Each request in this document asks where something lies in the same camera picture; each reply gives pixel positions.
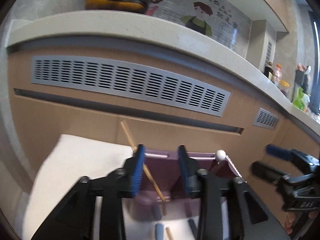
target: countertop edge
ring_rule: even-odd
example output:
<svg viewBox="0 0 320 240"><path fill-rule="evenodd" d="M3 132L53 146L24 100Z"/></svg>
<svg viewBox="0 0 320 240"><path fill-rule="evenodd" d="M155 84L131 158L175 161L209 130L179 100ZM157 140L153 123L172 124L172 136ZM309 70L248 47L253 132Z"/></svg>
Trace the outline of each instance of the countertop edge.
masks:
<svg viewBox="0 0 320 240"><path fill-rule="evenodd" d="M292 106L262 72L224 45L184 26L141 14L98 10L56 14L23 24L19 21L11 24L8 47L39 38L85 34L151 43L191 55L250 83L320 136L320 124Z"/></svg>

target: screw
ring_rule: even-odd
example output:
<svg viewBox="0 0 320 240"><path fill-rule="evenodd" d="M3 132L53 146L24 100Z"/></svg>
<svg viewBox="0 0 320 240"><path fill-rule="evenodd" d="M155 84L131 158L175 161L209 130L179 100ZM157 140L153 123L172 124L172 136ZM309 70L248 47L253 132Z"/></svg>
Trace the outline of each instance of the screw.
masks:
<svg viewBox="0 0 320 240"><path fill-rule="evenodd" d="M83 177L81 177L81 178L79 179L79 182L81 182L81 183L88 183L89 180L90 180L89 177L83 176Z"/></svg>
<svg viewBox="0 0 320 240"><path fill-rule="evenodd" d="M199 169L197 170L197 173L199 175L207 175L208 174L208 171L206 169Z"/></svg>
<svg viewBox="0 0 320 240"><path fill-rule="evenodd" d="M125 174L125 169L124 168L119 168L119 169L116 170L116 173L118 175L124 175Z"/></svg>
<svg viewBox="0 0 320 240"><path fill-rule="evenodd" d="M234 182L237 183L237 184L244 183L244 180L243 180L241 177L235 177L233 180L234 180Z"/></svg>

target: wooden stick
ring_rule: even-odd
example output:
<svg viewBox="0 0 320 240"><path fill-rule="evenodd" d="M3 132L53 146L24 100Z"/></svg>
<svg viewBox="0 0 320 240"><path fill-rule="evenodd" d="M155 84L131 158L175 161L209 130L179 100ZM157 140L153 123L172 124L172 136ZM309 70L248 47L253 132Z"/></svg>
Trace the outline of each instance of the wooden stick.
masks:
<svg viewBox="0 0 320 240"><path fill-rule="evenodd" d="M172 237L170 228L169 228L169 227L166 227L166 228L165 228L165 231L167 231L167 235L168 235L168 237L169 237L169 240L173 240L173 237Z"/></svg>
<svg viewBox="0 0 320 240"><path fill-rule="evenodd" d="M136 147L136 144L133 140L133 137L132 137L132 134L129 130L127 122L125 120L123 120L120 122L120 124L121 124L122 130L123 130L125 136L127 137L128 142L132 148L132 151L135 151L137 147ZM157 194L160 197L160 199L162 200L162 202L165 203L166 202L165 197L163 196L161 190L159 189L157 183L155 182L148 166L146 166L145 164L143 164L143 171L146 174L146 176L148 177L148 179L150 180L150 182L152 183L153 187L155 188L155 191L157 192ZM166 208L165 208L165 206L163 206L163 215L166 215L166 214L167 214Z"/></svg>

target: white knob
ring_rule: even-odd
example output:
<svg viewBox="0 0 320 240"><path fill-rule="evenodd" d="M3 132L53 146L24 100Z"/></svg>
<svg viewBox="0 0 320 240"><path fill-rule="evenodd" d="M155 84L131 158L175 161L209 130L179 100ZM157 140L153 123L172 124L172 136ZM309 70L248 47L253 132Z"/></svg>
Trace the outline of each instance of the white knob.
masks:
<svg viewBox="0 0 320 240"><path fill-rule="evenodd" d="M226 158L226 152L224 150L218 150L216 152L215 157L216 157L216 161L219 163Z"/></svg>

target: human hand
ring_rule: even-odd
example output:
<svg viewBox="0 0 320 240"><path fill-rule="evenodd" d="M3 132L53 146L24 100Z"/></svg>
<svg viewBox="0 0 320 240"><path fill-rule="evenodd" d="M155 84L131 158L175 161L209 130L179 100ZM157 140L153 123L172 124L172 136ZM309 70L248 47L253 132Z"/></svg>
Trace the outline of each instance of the human hand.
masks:
<svg viewBox="0 0 320 240"><path fill-rule="evenodd" d="M309 213L309 218L314 219L317 217L318 214L319 214L319 211L312 211ZM292 224L295 219L296 219L296 214L294 212L286 212L284 214L284 222L282 226L284 227L285 231L288 234L291 234L293 231Z"/></svg>

